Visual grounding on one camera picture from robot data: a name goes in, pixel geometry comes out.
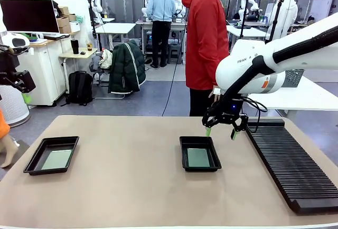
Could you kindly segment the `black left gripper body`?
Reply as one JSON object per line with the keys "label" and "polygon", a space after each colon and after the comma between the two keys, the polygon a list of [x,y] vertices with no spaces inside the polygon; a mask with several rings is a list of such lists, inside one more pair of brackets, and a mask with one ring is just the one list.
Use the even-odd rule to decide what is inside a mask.
{"label": "black left gripper body", "polygon": [[17,56],[1,52],[1,85],[13,85],[16,82]]}

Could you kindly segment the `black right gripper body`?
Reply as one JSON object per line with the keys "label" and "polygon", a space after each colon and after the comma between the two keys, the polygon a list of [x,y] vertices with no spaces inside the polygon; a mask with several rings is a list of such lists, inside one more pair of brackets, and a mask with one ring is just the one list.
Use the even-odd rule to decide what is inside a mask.
{"label": "black right gripper body", "polygon": [[240,118],[243,100],[235,98],[229,101],[221,102],[221,100],[213,104],[216,107],[214,119],[219,123],[234,123]]}

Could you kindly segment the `person's right hand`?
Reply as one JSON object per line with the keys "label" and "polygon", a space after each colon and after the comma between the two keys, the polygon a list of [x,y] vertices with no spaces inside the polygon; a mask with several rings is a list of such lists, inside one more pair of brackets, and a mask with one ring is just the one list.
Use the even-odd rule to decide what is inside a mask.
{"label": "person's right hand", "polygon": [[220,92],[214,92],[214,91],[212,91],[208,96],[209,101],[211,101],[212,103],[218,101],[220,99],[220,97],[221,97],[221,93]]}

